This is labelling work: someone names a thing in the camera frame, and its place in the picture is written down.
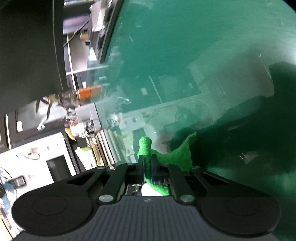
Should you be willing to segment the grey desk organiser box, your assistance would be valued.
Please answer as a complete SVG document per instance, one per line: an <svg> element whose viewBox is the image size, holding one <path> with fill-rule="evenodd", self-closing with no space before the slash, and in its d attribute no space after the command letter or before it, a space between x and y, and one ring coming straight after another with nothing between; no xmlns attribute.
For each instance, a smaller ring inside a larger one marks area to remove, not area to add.
<svg viewBox="0 0 296 241"><path fill-rule="evenodd" d="M92 121L94 124L95 132L101 130L101 123L97 113L96 105L94 103L89 103L76 107L75 113L79 123Z"/></svg>

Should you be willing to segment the orange cup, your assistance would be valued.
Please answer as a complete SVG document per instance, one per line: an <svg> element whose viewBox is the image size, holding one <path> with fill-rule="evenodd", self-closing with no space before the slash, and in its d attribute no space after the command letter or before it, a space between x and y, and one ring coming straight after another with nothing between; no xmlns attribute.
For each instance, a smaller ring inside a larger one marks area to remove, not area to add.
<svg viewBox="0 0 296 241"><path fill-rule="evenodd" d="M100 85L94 85L91 87L86 87L82 89L78 89L78 97L79 99L88 99L96 95L100 95L102 92L102 88Z"/></svg>

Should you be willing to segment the green cleaning cloth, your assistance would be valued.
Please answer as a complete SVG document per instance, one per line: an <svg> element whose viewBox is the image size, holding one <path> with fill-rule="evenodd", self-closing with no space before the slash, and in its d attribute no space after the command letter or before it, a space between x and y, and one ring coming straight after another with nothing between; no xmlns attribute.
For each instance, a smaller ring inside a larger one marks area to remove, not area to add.
<svg viewBox="0 0 296 241"><path fill-rule="evenodd" d="M152 149L152 140L150 137L141 137L138 141L139 151L138 156L144 156L144 170L145 170L145 182L149 188L153 190L156 195L168 196L169 189L165 185L152 184L152 155L156 155L160 164L174 164L177 165L182 171L189 171L193 166L191 160L190 147L197 140L197 133L190 134L182 144L174 151L162 154Z"/></svg>

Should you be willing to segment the black curved monitor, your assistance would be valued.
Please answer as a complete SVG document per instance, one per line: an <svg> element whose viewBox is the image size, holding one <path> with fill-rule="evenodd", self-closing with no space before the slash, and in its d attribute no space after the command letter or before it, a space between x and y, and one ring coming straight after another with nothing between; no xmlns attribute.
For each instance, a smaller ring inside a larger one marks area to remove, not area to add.
<svg viewBox="0 0 296 241"><path fill-rule="evenodd" d="M1 1L1 115L67 88L63 1Z"/></svg>

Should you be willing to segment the potted plant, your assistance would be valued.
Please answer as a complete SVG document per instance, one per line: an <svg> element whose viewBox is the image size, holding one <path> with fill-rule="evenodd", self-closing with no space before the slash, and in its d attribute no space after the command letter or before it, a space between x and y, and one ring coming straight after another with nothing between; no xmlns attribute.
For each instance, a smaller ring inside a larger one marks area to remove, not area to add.
<svg viewBox="0 0 296 241"><path fill-rule="evenodd" d="M74 90L62 91L60 93L53 93L46 95L41 99L38 99L35 104L36 113L39 111L40 103L44 103L48 106L46 113L46 120L50 116L51 109L53 106L60 106L65 109L67 112L69 109L79 106L78 94Z"/></svg>

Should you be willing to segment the stack of books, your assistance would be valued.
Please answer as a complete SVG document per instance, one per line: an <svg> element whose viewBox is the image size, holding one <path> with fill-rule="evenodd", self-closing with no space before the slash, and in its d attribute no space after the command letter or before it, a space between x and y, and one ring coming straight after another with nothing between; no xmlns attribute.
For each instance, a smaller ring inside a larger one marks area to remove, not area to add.
<svg viewBox="0 0 296 241"><path fill-rule="evenodd" d="M89 139L89 145L95 156L97 166L115 169L115 161L112 156L110 146L107 142L106 135L103 130L100 130Z"/></svg>

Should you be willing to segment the grey monitor stand base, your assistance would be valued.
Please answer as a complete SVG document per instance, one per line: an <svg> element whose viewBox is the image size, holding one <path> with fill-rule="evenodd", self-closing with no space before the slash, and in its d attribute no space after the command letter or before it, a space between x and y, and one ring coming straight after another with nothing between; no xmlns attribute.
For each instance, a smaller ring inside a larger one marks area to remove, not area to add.
<svg viewBox="0 0 296 241"><path fill-rule="evenodd" d="M88 36L98 63L104 63L123 0L95 1L90 7Z"/></svg>

